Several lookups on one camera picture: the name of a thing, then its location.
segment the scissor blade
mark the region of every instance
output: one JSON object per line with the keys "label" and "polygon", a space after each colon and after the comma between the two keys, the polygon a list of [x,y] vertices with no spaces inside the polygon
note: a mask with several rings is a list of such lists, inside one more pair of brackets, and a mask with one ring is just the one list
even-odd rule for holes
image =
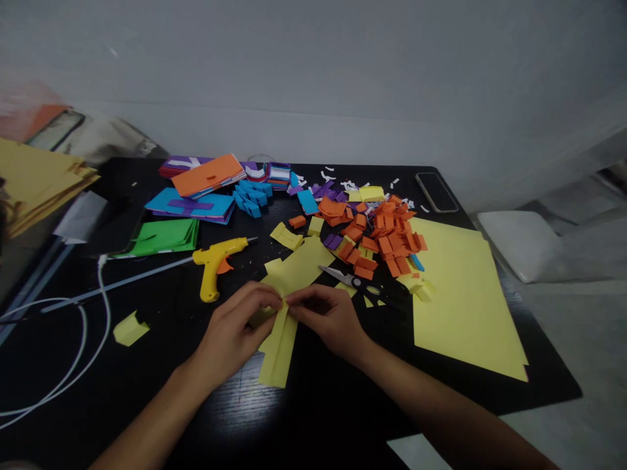
{"label": "scissor blade", "polygon": [[346,274],[344,274],[342,271],[334,269],[334,268],[329,268],[327,266],[318,265],[318,268],[322,269],[325,273],[330,274],[331,276],[335,277],[338,281],[341,281],[346,285],[352,285],[351,284],[352,276],[349,277]]}

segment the scissors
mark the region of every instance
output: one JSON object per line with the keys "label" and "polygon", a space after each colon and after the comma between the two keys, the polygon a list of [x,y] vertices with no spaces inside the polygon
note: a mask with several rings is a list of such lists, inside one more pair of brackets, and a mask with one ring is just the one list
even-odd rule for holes
{"label": "scissors", "polygon": [[364,297],[370,300],[376,309],[379,308],[379,301],[381,300],[385,305],[388,305],[394,310],[400,312],[403,319],[406,319],[411,315],[411,311],[409,311],[407,307],[407,299],[411,294],[407,287],[403,284],[395,282],[394,287],[384,289],[380,284],[373,283],[372,281],[368,281],[366,279],[361,279],[360,277],[352,274],[344,274],[340,270],[327,268],[326,266],[318,267],[325,273],[335,277],[335,279],[357,289],[359,292],[364,294]]}

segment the forearm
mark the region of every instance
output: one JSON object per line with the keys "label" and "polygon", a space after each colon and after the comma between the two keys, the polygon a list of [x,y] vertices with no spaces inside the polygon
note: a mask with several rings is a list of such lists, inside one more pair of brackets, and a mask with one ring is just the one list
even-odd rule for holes
{"label": "forearm", "polygon": [[159,469],[206,399],[189,385],[185,365],[177,368],[159,393],[90,469]]}
{"label": "forearm", "polygon": [[484,408],[370,342],[352,359],[420,427],[453,468],[555,468]]}

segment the finger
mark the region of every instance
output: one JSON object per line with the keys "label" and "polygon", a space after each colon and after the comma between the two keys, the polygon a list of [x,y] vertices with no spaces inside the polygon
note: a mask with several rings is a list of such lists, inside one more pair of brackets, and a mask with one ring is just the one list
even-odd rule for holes
{"label": "finger", "polygon": [[299,304],[303,300],[311,297],[318,297],[328,302],[337,303],[338,295],[346,292],[344,289],[336,289],[334,287],[323,286],[320,284],[311,284],[309,287],[292,292],[289,296],[285,297],[285,301],[288,305]]}
{"label": "finger", "polygon": [[323,333],[326,322],[329,321],[324,315],[313,312],[302,305],[292,305],[287,312],[299,322],[309,326],[318,336]]}
{"label": "finger", "polygon": [[231,309],[228,315],[233,316],[236,321],[246,324],[259,309],[271,307],[279,310],[282,306],[283,302],[278,294],[257,289]]}
{"label": "finger", "polygon": [[268,318],[264,323],[260,324],[256,329],[249,333],[250,345],[253,351],[259,349],[259,346],[263,341],[272,333],[274,328],[274,322],[276,320],[276,314]]}
{"label": "finger", "polygon": [[246,284],[241,286],[224,304],[220,305],[218,309],[222,314],[226,315],[255,290],[269,292],[279,298],[281,297],[278,292],[276,292],[276,289],[270,285],[258,283],[255,281],[248,281]]}

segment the white wall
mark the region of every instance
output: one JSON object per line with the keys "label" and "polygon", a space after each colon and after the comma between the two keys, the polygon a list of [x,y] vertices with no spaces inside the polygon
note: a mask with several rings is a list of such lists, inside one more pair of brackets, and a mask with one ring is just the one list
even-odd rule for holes
{"label": "white wall", "polygon": [[5,0],[0,21],[2,67],[172,153],[435,165],[467,210],[538,196],[627,125],[620,0]]}

